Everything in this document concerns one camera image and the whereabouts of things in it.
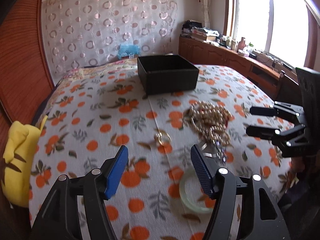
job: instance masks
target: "jewelry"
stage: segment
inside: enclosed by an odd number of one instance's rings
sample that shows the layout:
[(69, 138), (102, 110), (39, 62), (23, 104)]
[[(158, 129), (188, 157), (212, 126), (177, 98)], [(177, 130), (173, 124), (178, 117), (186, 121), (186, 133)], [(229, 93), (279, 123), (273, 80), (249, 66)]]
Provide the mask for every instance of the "jewelry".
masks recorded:
[(218, 157), (224, 164), (226, 161), (224, 147), (230, 144), (227, 125), (232, 117), (231, 113), (222, 106), (214, 106), (208, 101), (201, 101), (191, 105), (190, 116), (194, 130), (199, 132), (206, 141), (216, 146)]
[(157, 133), (154, 136), (154, 139), (157, 143), (161, 144), (162, 146), (165, 146), (166, 144), (171, 142), (171, 137), (166, 132)]

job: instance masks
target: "yellow cloth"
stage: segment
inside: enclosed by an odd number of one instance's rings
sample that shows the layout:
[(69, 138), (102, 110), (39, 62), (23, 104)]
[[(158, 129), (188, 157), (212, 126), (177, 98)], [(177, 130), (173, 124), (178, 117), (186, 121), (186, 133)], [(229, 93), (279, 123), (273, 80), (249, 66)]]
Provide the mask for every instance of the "yellow cloth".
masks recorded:
[(8, 142), (3, 154), (5, 168), (1, 185), (4, 195), (12, 204), (29, 206), (31, 165), (46, 119), (47, 116), (43, 119), (40, 129), (15, 121), (8, 131)]

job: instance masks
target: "bed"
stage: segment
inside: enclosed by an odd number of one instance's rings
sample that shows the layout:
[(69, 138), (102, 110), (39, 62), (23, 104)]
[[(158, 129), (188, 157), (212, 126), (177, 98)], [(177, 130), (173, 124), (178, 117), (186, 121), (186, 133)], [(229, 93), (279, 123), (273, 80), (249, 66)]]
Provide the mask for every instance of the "bed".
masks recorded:
[[(245, 128), (257, 124), (286, 130), (292, 124), (277, 117), (252, 116), (251, 106), (268, 107), (273, 101), (238, 72), (225, 66), (197, 67), (195, 90), (148, 97), (136, 59), (65, 75), (42, 115), (49, 118), (30, 176), (31, 225), (60, 174), (84, 176), (126, 145), (129, 165), (116, 195), (105, 202), (118, 239), (202, 239), (210, 214), (188, 210), (179, 193), (179, 181), (192, 166), (190, 147), (199, 142), (187, 110), (201, 100), (225, 106), (233, 115), (226, 167), (240, 176), (260, 174), (279, 200), (294, 178), (290, 159), (282, 158), (271, 142), (248, 137)], [(171, 136), (170, 145), (156, 145), (153, 136), (159, 130)], [(195, 202), (213, 207), (214, 201), (201, 192), (199, 183), (190, 187)], [(81, 198), (78, 206), (83, 238), (90, 239)], [(236, 237), (240, 212), (241, 198), (237, 198), (231, 239)]]

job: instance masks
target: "black box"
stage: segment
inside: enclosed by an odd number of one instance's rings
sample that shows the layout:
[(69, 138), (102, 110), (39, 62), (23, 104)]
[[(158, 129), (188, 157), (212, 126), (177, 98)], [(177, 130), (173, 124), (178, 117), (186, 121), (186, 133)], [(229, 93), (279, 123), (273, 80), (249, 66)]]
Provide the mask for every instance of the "black box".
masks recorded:
[(138, 75), (147, 95), (192, 90), (199, 70), (179, 55), (138, 57)]

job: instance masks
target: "wooden cabinet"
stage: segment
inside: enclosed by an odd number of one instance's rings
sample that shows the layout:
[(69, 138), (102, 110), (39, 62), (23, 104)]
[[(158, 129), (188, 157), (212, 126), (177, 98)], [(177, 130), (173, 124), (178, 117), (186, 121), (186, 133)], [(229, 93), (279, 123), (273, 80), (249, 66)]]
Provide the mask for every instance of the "wooden cabinet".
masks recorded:
[(179, 40), (179, 55), (184, 57), (186, 60), (191, 61), (191, 50), (190, 42), (184, 39)]
[(193, 64), (205, 64), (205, 48), (201, 44), (193, 44), (192, 45), (192, 56), (191, 62)]
[(247, 77), (250, 71), (251, 62), (245, 58), (239, 57), (239, 55), (232, 52), (228, 52), (226, 56), (226, 66), (236, 70), (241, 75)]
[(206, 55), (204, 55), (204, 64), (206, 65), (225, 65), (226, 52), (211, 46), (206, 49)]
[(248, 78), (270, 97), (276, 92), (279, 73), (271, 70), (257, 60), (243, 57), (224, 47), (180, 38), (179, 55), (193, 64), (222, 65), (230, 67)]

